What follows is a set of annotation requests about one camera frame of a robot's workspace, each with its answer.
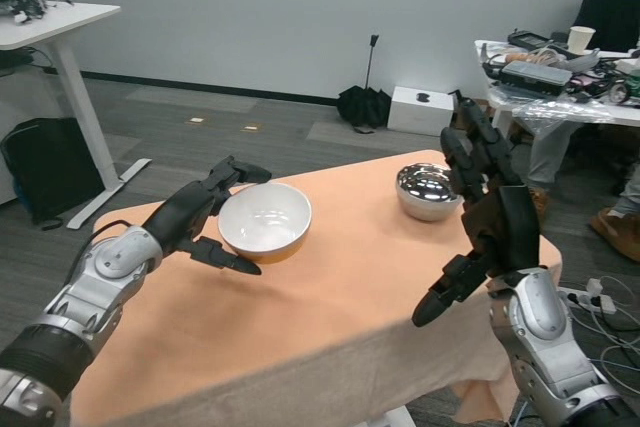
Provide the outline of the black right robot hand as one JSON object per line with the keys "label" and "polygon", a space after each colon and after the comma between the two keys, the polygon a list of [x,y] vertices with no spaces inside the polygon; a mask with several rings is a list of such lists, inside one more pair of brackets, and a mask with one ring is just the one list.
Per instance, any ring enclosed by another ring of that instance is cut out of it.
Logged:
{"label": "black right robot hand", "polygon": [[466,300],[488,278],[539,265],[540,228],[528,187],[514,171],[510,147],[475,101],[460,104],[465,147],[451,128],[440,135],[462,225],[472,250],[454,256],[412,314],[422,327]]}

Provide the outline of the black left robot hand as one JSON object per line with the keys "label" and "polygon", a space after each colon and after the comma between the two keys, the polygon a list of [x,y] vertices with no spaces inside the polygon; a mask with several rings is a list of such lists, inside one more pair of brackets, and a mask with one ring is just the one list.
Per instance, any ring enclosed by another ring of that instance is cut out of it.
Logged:
{"label": "black left robot hand", "polygon": [[231,198],[231,187],[238,183],[264,184],[271,178],[270,171],[228,156],[214,165],[206,178],[190,182],[170,196],[142,228],[159,243],[165,257],[186,252],[191,259],[209,266],[259,275],[261,269],[253,261],[226,251],[221,242],[203,237],[201,232],[208,218],[218,216]]}

